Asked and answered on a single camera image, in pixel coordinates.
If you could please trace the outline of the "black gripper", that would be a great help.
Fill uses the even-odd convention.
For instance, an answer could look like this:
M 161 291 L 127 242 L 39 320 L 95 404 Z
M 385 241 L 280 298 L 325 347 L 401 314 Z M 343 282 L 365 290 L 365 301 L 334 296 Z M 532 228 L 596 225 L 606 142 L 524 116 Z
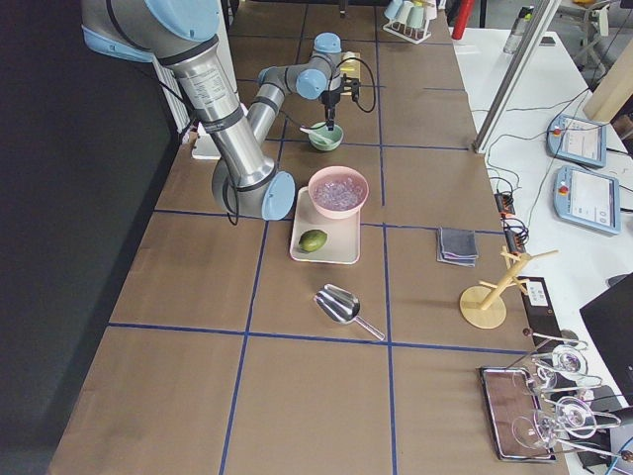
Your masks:
M 349 94 L 354 103 L 359 101 L 361 82 L 347 74 L 329 74 L 325 80 L 325 90 L 320 94 L 320 102 L 324 106 L 325 125 L 331 131 L 335 126 L 335 106 L 342 95 Z

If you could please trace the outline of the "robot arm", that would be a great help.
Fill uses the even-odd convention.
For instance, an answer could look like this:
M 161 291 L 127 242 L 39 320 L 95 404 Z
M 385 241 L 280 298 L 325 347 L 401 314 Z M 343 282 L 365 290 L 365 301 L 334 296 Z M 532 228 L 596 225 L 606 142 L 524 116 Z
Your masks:
M 294 179 L 261 145 L 290 94 L 320 100 L 325 124 L 333 127 L 341 93 L 357 88 L 340 72 L 339 36 L 317 35 L 312 55 L 303 64 L 262 70 L 258 94 L 243 109 L 219 56 L 221 14 L 216 2 L 84 1 L 81 10 L 90 49 L 130 61 L 158 61 L 174 73 L 219 151 L 212 178 L 218 205 L 234 218 L 286 217 L 295 200 Z

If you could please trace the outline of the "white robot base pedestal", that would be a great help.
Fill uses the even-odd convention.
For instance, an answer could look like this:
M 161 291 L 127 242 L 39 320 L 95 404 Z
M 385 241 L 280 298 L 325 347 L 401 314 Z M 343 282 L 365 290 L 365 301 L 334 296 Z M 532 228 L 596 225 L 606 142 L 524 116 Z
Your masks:
M 217 35 L 219 37 L 218 57 L 226 73 L 226 77 L 235 94 L 237 91 L 237 82 L 234 74 L 233 61 L 230 52 L 227 30 L 233 19 L 233 3 L 228 0 L 218 1 L 220 10 L 220 23 Z M 220 153 L 213 142 L 212 138 L 204 131 L 202 125 L 198 126 L 197 138 L 193 142 L 192 156 L 196 159 L 214 160 L 220 158 Z

